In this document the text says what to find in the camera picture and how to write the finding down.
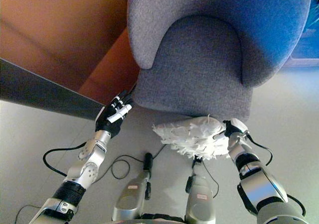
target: sticker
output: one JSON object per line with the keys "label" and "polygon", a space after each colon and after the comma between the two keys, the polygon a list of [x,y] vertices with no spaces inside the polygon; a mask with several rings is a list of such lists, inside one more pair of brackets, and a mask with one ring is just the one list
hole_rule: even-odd
{"label": "sticker", "polygon": [[197,194],[197,199],[207,200],[207,196],[204,194]]}
{"label": "sticker", "polygon": [[128,189],[137,189],[137,188],[139,188],[137,185],[128,186]]}

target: wire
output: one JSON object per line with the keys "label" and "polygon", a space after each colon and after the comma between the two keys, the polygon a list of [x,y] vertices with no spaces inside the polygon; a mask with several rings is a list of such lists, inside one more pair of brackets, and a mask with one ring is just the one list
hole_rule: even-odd
{"label": "wire", "polygon": [[302,204],[302,202],[300,202],[297,198],[295,198],[295,197],[293,197],[293,196],[291,196],[291,195],[289,195],[289,194],[287,194],[287,197],[290,198],[290,199],[292,199],[292,200],[294,200],[294,201],[301,207],[301,209],[303,210],[302,215],[305,216],[305,215],[306,215],[306,208],[305,208],[305,206]]}
{"label": "wire", "polygon": [[[153,156],[153,159],[156,159],[156,158],[158,157],[158,155],[162,152],[162,150],[163,150],[166,146],[167,146],[167,144],[164,144],[164,145],[159,149],[159,151]],[[129,163],[128,161],[126,161],[126,160],[124,160],[124,159],[119,159],[119,158],[122,158],[122,157],[129,157],[129,158],[132,158],[132,159],[134,159],[134,160],[136,160],[136,161],[138,161],[138,162],[140,162],[140,163],[143,163],[142,160],[139,160],[139,159],[137,159],[137,158],[135,158],[135,157],[133,157],[133,156],[130,156],[130,155],[127,155],[127,154],[122,154],[122,155],[118,156],[116,159],[114,159],[114,161],[111,163],[111,165],[106,169],[106,171],[102,174],[102,176],[101,176],[100,178],[98,178],[98,179],[94,182],[94,184],[97,183],[98,181],[100,181],[100,180],[107,174],[107,172],[108,172],[109,170],[111,170],[111,173],[112,173],[112,175],[113,175],[113,177],[114,177],[115,179],[121,180],[121,179],[126,178],[126,177],[128,176],[128,174],[129,174],[130,170],[131,170],[131,165],[130,165],[130,163]],[[127,170],[126,174],[124,174],[122,177],[116,176],[115,173],[114,173],[114,170],[113,170],[114,164],[116,164],[117,162],[120,162],[120,161],[125,162],[125,163],[128,165],[128,170]]]}
{"label": "wire", "polygon": [[159,151],[154,155],[153,159],[156,159],[157,156],[160,154],[160,152],[166,147],[167,144],[164,144],[160,149]]}
{"label": "wire", "polygon": [[260,147],[260,148],[266,149],[266,150],[270,153],[270,159],[269,159],[269,161],[266,163],[266,166],[268,166],[268,165],[271,163],[271,161],[273,161],[273,157],[274,157],[273,152],[271,151],[271,149],[269,149],[269,148],[267,148],[267,147],[265,147],[265,146],[262,146],[262,145],[256,143],[256,142],[253,140],[252,136],[250,136],[250,134],[247,134],[247,138],[248,138],[254,145],[256,145],[256,146],[258,146],[258,147]]}
{"label": "wire", "polygon": [[31,204],[27,204],[27,205],[24,205],[22,208],[19,209],[19,211],[16,213],[15,215],[15,220],[14,220],[14,224],[16,224],[17,220],[18,220],[18,216],[20,214],[20,212],[22,211],[22,209],[26,208],[26,207],[32,207],[32,208],[38,208],[40,209],[41,207],[37,207],[37,206],[34,206],[34,205],[31,205]]}
{"label": "wire", "polygon": [[216,194],[213,196],[213,198],[215,198],[219,192],[219,184],[218,182],[213,178],[213,176],[210,174],[210,172],[208,171],[208,169],[206,168],[206,165],[204,163],[204,160],[202,161],[203,165],[204,165],[204,168],[206,169],[206,171],[208,172],[208,175],[211,177],[211,179],[216,183],[217,185],[217,191],[216,191]]}
{"label": "wire", "polygon": [[53,168],[50,164],[48,164],[48,162],[46,161],[46,156],[47,156],[49,153],[55,152],[55,151],[69,151],[69,150],[79,149],[79,148],[84,147],[85,144],[86,144],[86,142],[80,144],[79,146],[73,147],[73,148],[55,148],[55,149],[51,149],[51,150],[47,151],[47,152],[44,154],[44,156],[43,156],[43,158],[42,158],[42,159],[43,159],[43,162],[44,162],[44,164],[45,164],[49,169],[51,169],[52,171],[54,171],[54,172],[56,172],[56,173],[58,173],[58,174],[63,175],[64,177],[66,177],[67,175],[66,175],[65,173],[61,172],[61,171],[58,170],[58,169]]}

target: gray chair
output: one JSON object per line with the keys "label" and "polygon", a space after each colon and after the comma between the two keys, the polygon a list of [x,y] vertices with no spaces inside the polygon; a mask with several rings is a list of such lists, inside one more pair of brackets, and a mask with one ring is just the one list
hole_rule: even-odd
{"label": "gray chair", "polygon": [[246,121],[252,89],[295,47],[310,0],[129,0],[141,67],[134,101],[146,108]]}

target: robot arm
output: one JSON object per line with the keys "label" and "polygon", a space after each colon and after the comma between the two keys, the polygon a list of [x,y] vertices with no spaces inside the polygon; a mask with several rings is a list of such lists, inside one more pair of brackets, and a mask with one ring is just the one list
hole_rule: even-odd
{"label": "robot arm", "polygon": [[289,203],[283,186],[268,171],[247,143],[247,127],[237,119],[226,121],[228,153],[239,172],[238,193],[257,216],[257,224],[307,224]]}
{"label": "robot arm", "polygon": [[84,193],[98,177],[108,142],[119,133],[123,119],[132,108],[130,98],[123,97],[124,94],[120,93],[108,107],[101,109],[94,137],[86,142],[59,189],[47,199],[30,224],[64,224],[73,218]]}

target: gray floor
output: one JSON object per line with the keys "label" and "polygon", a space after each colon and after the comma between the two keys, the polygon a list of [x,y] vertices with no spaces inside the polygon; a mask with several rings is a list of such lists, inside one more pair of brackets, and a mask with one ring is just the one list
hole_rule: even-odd
{"label": "gray floor", "polygon": [[[0,222],[9,224],[23,205],[41,206],[63,180],[43,165],[44,152],[86,141],[93,134],[94,123],[7,102],[0,102],[0,105]],[[120,135],[109,143],[101,170],[120,154],[142,159],[148,151],[155,153],[161,142],[152,132],[152,124],[180,118],[183,117],[134,109],[125,120]],[[273,150],[275,158],[269,166],[272,173],[288,193],[304,203],[309,222],[318,223],[319,69],[282,70],[257,88],[247,125],[256,141]],[[268,159],[267,152],[255,150],[262,160]],[[77,151],[56,152],[48,161],[66,172],[76,156]],[[98,224],[111,219],[112,206],[121,189],[142,168],[134,160],[129,162],[131,172],[126,179],[116,180],[109,173],[87,191],[72,223]],[[215,202],[217,223],[256,223],[237,194],[239,177],[231,160],[219,158],[206,164],[220,183]],[[152,198],[147,201],[145,212],[184,216],[187,200],[184,188],[191,173],[190,165],[191,160],[186,157],[168,147],[163,150],[154,161]],[[126,171],[126,166],[118,164],[115,171],[120,175]],[[35,208],[23,209],[17,223],[28,223],[36,211]]]}

